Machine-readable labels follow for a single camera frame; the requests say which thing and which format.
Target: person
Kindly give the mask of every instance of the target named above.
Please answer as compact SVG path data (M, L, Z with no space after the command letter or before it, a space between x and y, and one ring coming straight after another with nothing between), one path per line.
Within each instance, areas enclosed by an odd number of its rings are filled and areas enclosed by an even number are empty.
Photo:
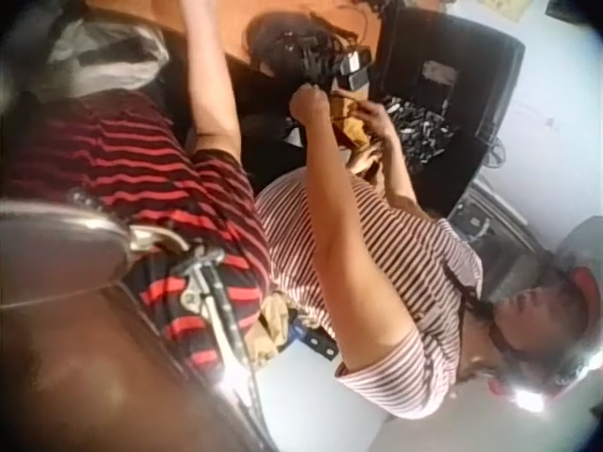
M217 0L181 0L180 7L194 149L185 152L170 121L141 92L55 101L40 107L21 146L6 155L2 196L64 203L78 189L125 222L162 226L190 244L223 250L217 269L244 333L269 287L269 254L240 164ZM155 250L134 264L123 287L170 355L215 381L220 353L210 327L179 302L186 284L172 273L179 262ZM214 395L200 399L198 388L165 369L128 302L113 288L1 313L2 393L11 395L1 397L3 429L43 450L248 450L220 424L223 413L212 412Z
M351 113L383 143L384 197L342 164L325 92L301 87L290 110L305 128L307 167L266 187L257 209L271 277L335 338L339 381L418 419L459 382L485 376L513 400L517 388L543 396L577 378L561 383L555 373L573 345L567 372L600 358L600 298L588 270L497 304L480 300L481 261L418 205L384 108L359 101Z

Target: white striped t-shirt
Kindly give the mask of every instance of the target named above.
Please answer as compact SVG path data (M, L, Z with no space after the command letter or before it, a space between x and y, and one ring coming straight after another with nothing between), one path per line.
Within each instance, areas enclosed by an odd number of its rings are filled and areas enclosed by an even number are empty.
M368 250L415 320L388 356L358 372L345 365L337 378L392 414L417 419L435 412L456 380L461 296L442 263L460 282L481 291L481 261L447 221L428 222L394 209L364 180L350 176ZM272 258L272 278L334 337L317 275L305 195L305 169L268 186L257 201Z

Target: wooden desk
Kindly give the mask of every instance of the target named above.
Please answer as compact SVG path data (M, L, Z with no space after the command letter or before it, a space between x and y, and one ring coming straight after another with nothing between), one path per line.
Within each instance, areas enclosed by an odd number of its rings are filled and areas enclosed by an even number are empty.
M90 8L154 24L178 34L184 25L177 0L86 0ZM376 55L381 22L367 5L350 0L220 0L220 32L224 50L231 57L249 62L244 33L250 21L269 11L314 11L326 20L353 31Z

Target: white bag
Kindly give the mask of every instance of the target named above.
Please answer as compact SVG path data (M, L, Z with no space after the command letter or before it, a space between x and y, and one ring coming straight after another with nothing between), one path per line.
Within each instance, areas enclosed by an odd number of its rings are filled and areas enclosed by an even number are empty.
M140 38L148 61L82 66L78 57L109 44ZM29 87L42 102L80 97L107 89L138 89L151 82L170 60L163 34L147 26L73 22L55 43L46 70Z

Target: plastic bag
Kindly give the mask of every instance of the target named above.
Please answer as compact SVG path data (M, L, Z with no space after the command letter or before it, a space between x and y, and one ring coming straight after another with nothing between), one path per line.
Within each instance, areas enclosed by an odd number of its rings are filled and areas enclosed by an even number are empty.
M138 60L129 62L129 57ZM107 89L139 89L169 60L160 30L80 20L65 27L45 71L29 90L48 102Z

